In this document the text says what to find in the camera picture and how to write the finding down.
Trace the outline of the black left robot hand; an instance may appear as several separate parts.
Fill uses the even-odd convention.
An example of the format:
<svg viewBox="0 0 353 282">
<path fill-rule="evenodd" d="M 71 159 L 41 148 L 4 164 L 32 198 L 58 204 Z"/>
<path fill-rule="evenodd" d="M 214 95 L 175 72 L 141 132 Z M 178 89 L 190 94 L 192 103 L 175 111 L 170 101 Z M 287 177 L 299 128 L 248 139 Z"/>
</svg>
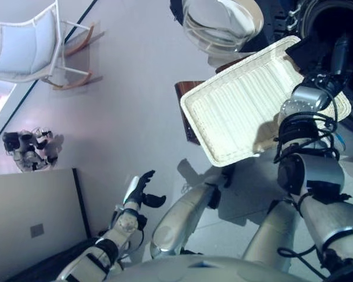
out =
<svg viewBox="0 0 353 282">
<path fill-rule="evenodd" d="M 131 186 L 129 187 L 129 190 L 124 197 L 124 204 L 133 202 L 139 207 L 141 207 L 142 204 L 151 208 L 161 207 L 166 202 L 166 195 L 156 196 L 144 192 L 146 185 L 151 181 L 154 174 L 155 170 L 150 170 L 144 173 L 141 177 L 135 177 L 134 180 L 137 182 L 135 183 L 134 188 L 131 188 Z"/>
</svg>

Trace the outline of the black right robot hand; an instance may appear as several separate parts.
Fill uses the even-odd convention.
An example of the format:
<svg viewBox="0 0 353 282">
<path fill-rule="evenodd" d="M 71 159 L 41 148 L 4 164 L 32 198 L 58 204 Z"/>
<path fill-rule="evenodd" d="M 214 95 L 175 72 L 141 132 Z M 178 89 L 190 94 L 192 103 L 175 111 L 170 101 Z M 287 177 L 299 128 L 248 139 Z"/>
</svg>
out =
<svg viewBox="0 0 353 282">
<path fill-rule="evenodd" d="M 352 74 L 352 67 L 348 63 L 350 41 L 346 33 L 340 36 L 334 44 L 329 68 L 318 71 L 318 85 L 332 96 L 345 88 Z"/>
</svg>

